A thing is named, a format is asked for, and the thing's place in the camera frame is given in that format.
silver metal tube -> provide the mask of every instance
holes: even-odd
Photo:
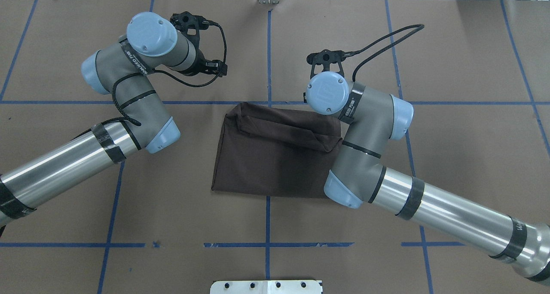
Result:
[[[373,204],[397,216],[406,211],[406,220],[452,235],[550,286],[548,225],[525,224],[390,168],[375,196]]]
[[[137,151],[121,123],[110,123],[105,129],[126,157]],[[94,134],[88,132],[2,175],[2,182],[20,202],[37,208],[113,164]],[[0,212],[0,226],[10,221]]]

dark brown cloth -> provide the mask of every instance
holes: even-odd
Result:
[[[332,116],[238,104],[223,121],[212,190],[326,198],[340,135]]]

round blue cap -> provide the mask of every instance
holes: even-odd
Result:
[[[403,138],[411,122],[413,121],[414,108],[413,106],[401,98],[391,96],[393,101],[393,130],[391,130],[391,136],[389,139],[398,141]]]
[[[95,92],[99,94],[109,94],[98,77],[98,70],[96,69],[96,57],[98,56],[98,52],[99,50],[82,62],[82,65],[80,65],[80,72],[82,73],[82,77],[84,77],[84,81],[86,81]]]
[[[170,21],[154,12],[135,15],[126,28],[132,48],[148,57],[169,53],[177,42],[177,31]]]
[[[155,135],[151,143],[145,147],[149,153],[156,153],[173,144],[179,137],[181,133],[175,125],[173,116],[166,122],[165,126]]]
[[[324,194],[331,200],[334,200],[338,204],[350,207],[359,208],[363,204],[363,200],[360,200],[355,194],[353,194],[338,177],[332,172],[328,171],[327,181],[324,183]]]
[[[333,114],[348,101],[349,86],[344,77],[334,71],[323,71],[311,78],[306,89],[308,104],[320,114]]]

table surface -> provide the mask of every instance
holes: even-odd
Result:
[[[546,290],[369,204],[353,210],[210,186],[222,120],[238,102],[308,110],[309,53],[359,49],[423,23],[357,75],[415,107],[407,137],[390,143],[383,163],[550,224],[548,3],[0,0],[0,172],[118,116],[110,96],[85,84],[80,63],[116,41],[136,13],[185,10],[224,27],[228,76],[193,89],[151,75],[181,139],[155,155],[136,153],[9,224],[0,240],[2,292],[208,293],[215,280],[305,278],[323,280],[327,293]],[[218,32],[201,35],[205,56],[220,58]],[[363,58],[344,62],[346,76]]]

